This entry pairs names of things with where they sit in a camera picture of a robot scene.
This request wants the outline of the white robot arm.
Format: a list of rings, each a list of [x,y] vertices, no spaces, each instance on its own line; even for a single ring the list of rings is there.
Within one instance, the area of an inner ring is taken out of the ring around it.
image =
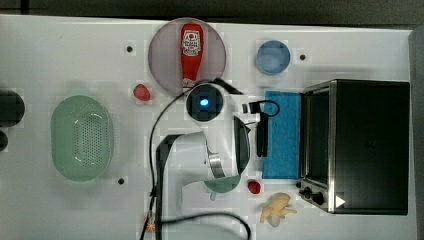
[[[249,225],[229,212],[185,214],[183,188],[241,175],[250,161],[249,126],[263,102],[216,79],[180,95],[194,133],[166,136],[156,148],[155,240],[251,240]]]

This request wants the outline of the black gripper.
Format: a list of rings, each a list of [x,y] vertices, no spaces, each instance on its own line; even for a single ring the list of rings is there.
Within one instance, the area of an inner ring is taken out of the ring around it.
[[[268,155],[268,133],[264,131],[268,115],[263,111],[264,104],[264,100],[248,104],[249,113],[255,117],[256,122],[256,154],[258,157],[267,157]]]

